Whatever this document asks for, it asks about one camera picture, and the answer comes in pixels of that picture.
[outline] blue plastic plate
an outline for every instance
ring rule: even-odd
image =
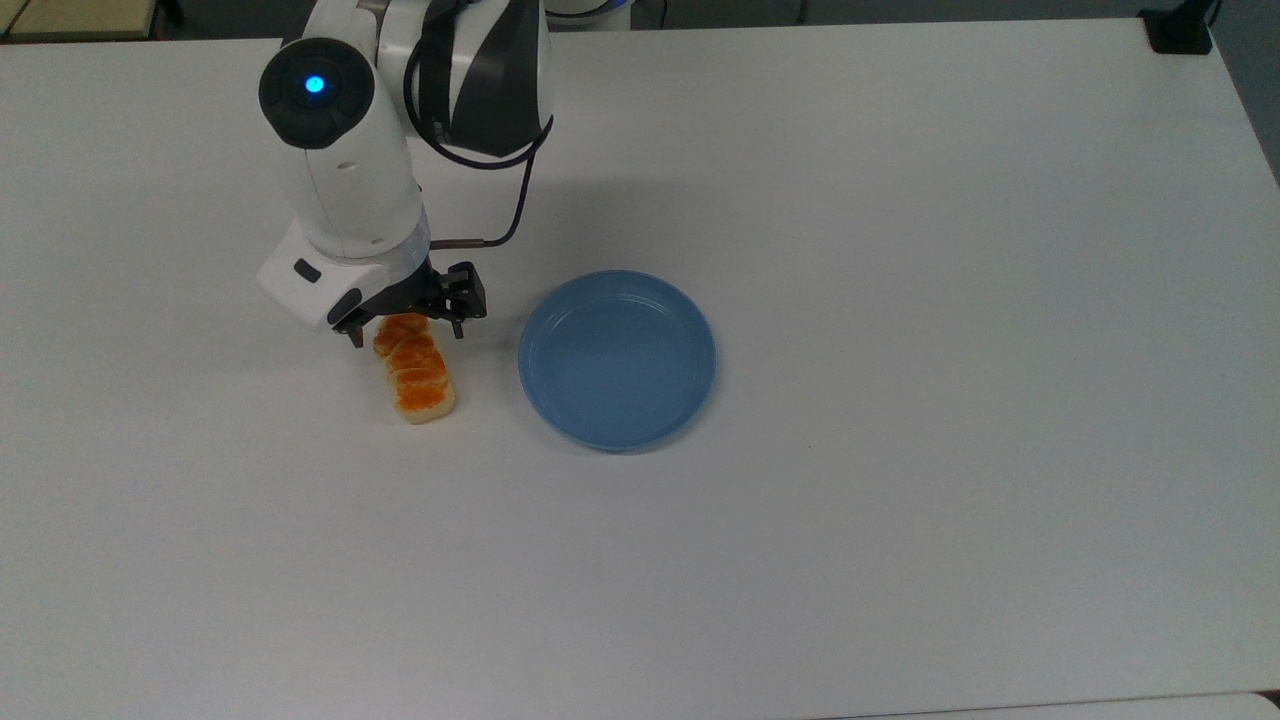
[[[525,395],[553,428],[623,452],[671,437],[716,378],[710,327],[685,293],[643,273],[572,279],[534,310],[520,340]]]

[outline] white table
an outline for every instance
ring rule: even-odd
[[[1138,20],[557,37],[461,397],[253,274],[270,41],[0,49],[0,716],[773,719],[1280,684],[1280,192]],[[415,143],[440,237],[517,173]],[[685,290],[677,442],[529,407],[581,273]]]

